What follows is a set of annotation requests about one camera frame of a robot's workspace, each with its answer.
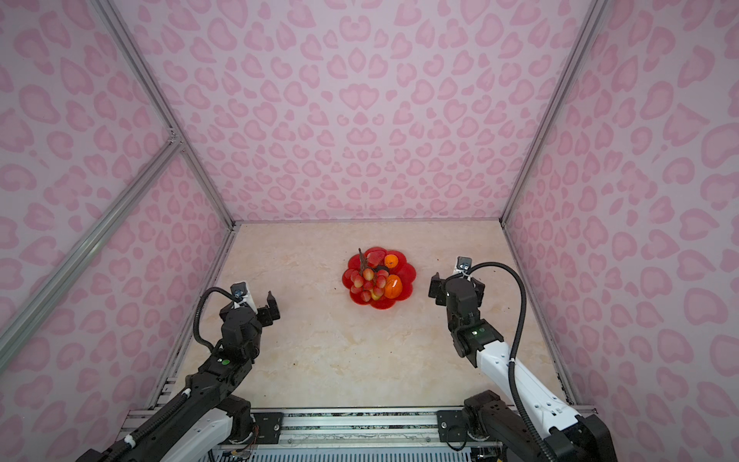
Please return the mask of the orange persimmon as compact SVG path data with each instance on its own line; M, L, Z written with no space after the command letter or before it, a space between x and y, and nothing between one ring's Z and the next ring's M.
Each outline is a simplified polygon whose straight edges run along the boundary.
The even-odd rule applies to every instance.
M388 300L395 300L403 292L403 283L398 275L389 275L384 287L384 296Z

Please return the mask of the small orange tangerine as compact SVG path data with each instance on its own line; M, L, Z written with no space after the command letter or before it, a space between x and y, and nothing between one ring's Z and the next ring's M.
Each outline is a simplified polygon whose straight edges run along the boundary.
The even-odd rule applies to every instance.
M396 268L399 263L400 260L398 259L398 256L396 256L396 254L388 253L384 257L384 266L387 267L389 270Z

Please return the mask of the red lychee bunch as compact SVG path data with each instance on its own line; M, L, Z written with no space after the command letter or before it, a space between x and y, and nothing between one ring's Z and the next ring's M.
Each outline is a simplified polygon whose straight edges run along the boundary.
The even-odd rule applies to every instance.
M386 300L384 287L390 275L384 266L386 254L384 248L360 249L350 258L343 282L354 302L368 305Z

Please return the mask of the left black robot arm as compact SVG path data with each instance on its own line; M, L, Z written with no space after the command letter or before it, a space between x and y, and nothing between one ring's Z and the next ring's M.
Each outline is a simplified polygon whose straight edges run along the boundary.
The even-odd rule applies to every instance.
M225 296L229 304L219 311L221 338L203 338L200 322L208 298ZM229 291L207 289L198 300L192 336L207 348L209 356L195 373L186 377L184 388L145 423L106 450L89 449L80 461L185 461L200 460L221 444L255 444L259 425L251 403L234 395L252 371L261 352L264 328L281 318L273 294L266 305L255 307L246 284Z

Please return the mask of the right black-white robot arm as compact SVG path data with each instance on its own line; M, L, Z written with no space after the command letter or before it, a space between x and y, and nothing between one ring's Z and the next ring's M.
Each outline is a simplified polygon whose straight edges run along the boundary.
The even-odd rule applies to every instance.
M607 425L599 416L582 415L562 402L518 358L527 317L527 292L510 271L520 292L520 310L511 343L480 314L484 285L458 273L433 275L428 296L446 308L446 322L457 355L492 380L510 400L492 391L464 402L471 437L489 438L512 450L521 461L616 461Z

